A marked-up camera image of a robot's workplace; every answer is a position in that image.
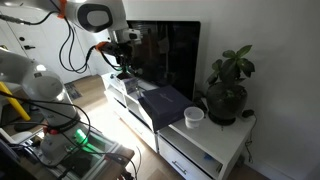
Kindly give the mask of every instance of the white tv cabinet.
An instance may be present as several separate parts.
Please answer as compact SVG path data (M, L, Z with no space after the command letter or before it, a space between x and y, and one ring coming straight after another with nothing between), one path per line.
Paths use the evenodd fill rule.
M199 128L192 130L187 129L182 119L154 132L151 119L142 115L137 93L124 93L117 80L110 78L111 74L103 75L102 79L114 111L181 176L187 180L228 177L254 125L254 117L237 118L223 129L206 117ZM139 86L146 90L156 88L143 81L139 81Z

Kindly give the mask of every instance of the potted plant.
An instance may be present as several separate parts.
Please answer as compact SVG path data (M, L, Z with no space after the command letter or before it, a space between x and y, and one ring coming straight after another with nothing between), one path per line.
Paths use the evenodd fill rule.
M207 80L210 86L206 99L209 117L219 125L234 123L246 104L247 91L239 83L245 79L241 77L242 73L249 78L255 72L253 63L244 58L251 47L244 46L237 52L224 51L222 56L227 60L218 59L212 64L213 73Z

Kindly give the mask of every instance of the green light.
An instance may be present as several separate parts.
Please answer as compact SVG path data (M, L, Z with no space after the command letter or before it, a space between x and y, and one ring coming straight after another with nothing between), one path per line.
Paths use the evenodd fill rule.
M76 133L74 134L75 138L76 138L76 142L78 144L83 144L86 145L88 143L88 138L87 136L84 134L84 132L81 129L77 129Z

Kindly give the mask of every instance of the television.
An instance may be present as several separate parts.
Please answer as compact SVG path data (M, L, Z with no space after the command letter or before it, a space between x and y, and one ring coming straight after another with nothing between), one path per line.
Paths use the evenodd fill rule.
M129 20L140 30L141 44L133 46L134 75L156 86L171 85L188 99L194 93L200 38L198 21Z

